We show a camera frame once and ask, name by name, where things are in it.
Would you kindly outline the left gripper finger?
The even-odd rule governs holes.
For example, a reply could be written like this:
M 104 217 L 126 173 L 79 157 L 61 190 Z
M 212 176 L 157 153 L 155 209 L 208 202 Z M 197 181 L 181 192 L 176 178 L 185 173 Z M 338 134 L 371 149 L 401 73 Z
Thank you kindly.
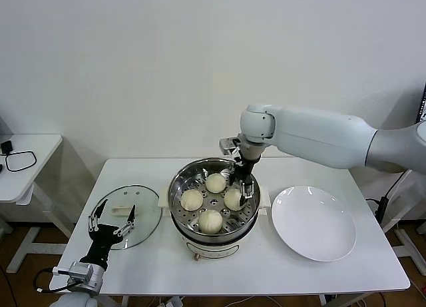
M 127 234 L 131 233 L 134 230 L 135 209 L 136 209 L 136 206 L 133 205 L 130 210 L 129 216 L 126 220 L 126 224 L 118 228 L 117 230 L 115 230 L 113 232 L 114 235 L 126 236 Z
M 95 209 L 93 210 L 93 212 L 88 216 L 88 232 L 89 233 L 99 231 L 98 220 L 102 216 L 106 203 L 107 203 L 107 199 L 100 201 L 95 207 Z

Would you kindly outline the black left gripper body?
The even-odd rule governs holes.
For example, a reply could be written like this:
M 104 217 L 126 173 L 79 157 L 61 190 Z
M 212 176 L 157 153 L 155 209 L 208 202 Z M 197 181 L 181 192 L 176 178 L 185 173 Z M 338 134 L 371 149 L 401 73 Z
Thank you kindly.
M 107 260 L 111 247 L 122 242 L 123 236 L 119 235 L 118 232 L 116 234 L 114 233 L 119 230 L 117 226 L 99 224 L 98 228 L 97 231 L 89 232 L 92 244 L 87 255 L 82 257 L 79 262 L 107 267 Z

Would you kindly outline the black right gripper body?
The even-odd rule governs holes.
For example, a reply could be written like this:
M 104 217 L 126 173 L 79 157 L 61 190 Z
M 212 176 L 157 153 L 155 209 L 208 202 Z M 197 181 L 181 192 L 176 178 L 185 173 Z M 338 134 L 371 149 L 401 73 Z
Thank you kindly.
M 256 163 L 254 160 L 247 160 L 245 158 L 235 158 L 235 175 L 236 180 L 240 184 L 252 184 L 252 170 Z

